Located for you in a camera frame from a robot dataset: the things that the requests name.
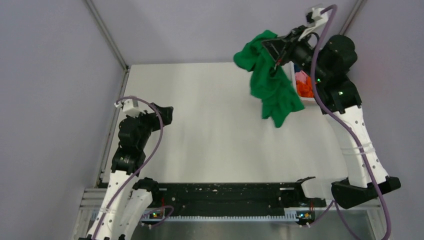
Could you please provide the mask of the green t-shirt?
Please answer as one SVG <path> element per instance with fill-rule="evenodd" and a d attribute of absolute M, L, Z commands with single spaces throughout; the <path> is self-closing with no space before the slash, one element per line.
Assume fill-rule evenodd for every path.
<path fill-rule="evenodd" d="M 290 113 L 302 111 L 305 106 L 283 68 L 276 66 L 262 45 L 262 41 L 277 36 L 268 29 L 258 34 L 234 54 L 233 62 L 251 73 L 250 94 L 261 100 L 261 117 L 265 120 L 271 118 L 274 126 L 280 128 Z"/>

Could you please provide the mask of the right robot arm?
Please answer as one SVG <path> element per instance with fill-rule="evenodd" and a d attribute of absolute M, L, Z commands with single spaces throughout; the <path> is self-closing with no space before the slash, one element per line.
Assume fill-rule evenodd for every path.
<path fill-rule="evenodd" d="M 389 175 L 377 156 L 364 121 L 361 97 L 347 75 L 358 58 L 354 42 L 347 36 L 333 35 L 314 60 L 310 35 L 301 37 L 305 29 L 299 26 L 261 44 L 277 65 L 293 63 L 315 79 L 319 107 L 336 136 L 347 177 L 308 178 L 293 192 L 294 202 L 307 206 L 313 198 L 327 198 L 350 209 L 399 189 L 400 179 Z"/>

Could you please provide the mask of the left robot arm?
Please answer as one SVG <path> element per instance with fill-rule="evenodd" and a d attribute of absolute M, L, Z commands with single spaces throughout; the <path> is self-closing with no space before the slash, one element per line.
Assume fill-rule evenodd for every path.
<path fill-rule="evenodd" d="M 151 113 L 137 103 L 119 104 L 125 118 L 118 125 L 118 147 L 112 157 L 106 193 L 85 240 L 129 240 L 148 207 L 160 202 L 158 183 L 140 178 L 140 172 L 152 158 L 144 148 L 153 132 L 162 136 L 173 120 L 172 106 L 149 104 Z"/>

